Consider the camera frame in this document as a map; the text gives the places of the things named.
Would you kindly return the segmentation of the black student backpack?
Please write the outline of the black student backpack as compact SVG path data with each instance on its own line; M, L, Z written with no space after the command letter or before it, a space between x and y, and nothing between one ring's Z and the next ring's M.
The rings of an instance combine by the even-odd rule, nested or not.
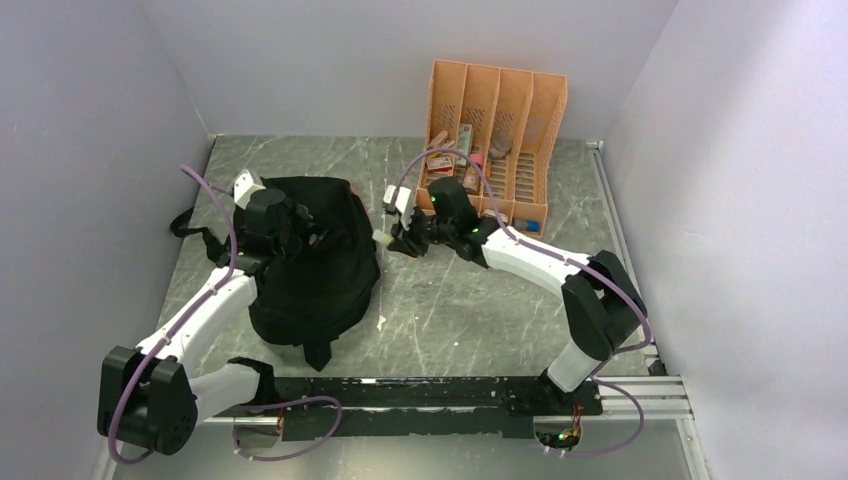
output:
M381 275L368 213L344 179L262 181L305 205L312 227L292 262L253 275L257 297L248 307L251 325L269 344L302 347L306 363L322 371L332 357L332 342L364 317Z

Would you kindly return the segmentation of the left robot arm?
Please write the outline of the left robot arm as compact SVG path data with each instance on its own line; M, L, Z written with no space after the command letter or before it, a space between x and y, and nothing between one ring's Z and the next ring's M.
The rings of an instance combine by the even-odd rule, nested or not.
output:
M280 234L302 214L282 191L264 186L237 182L234 200L245 228L229 230L222 265L163 327L103 360L97 428L120 464L178 452L197 424L230 408L261 416L275 406L266 363L234 358L211 374L192 375L228 322L258 299L265 266L284 255Z

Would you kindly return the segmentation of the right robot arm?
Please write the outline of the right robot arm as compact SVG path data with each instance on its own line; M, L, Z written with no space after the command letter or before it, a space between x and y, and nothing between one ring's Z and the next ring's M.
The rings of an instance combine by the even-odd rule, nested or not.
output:
M570 339L545 369L539 391L542 406L562 414L578 399L577 388L622 348L647 309L618 256L601 250L585 255L555 248L505 223L498 210L481 214L459 181L442 177L429 186L434 212L426 214L406 187L388 186L383 208L396 222L377 233L390 251L412 258L432 244L483 268L507 272L561 298Z

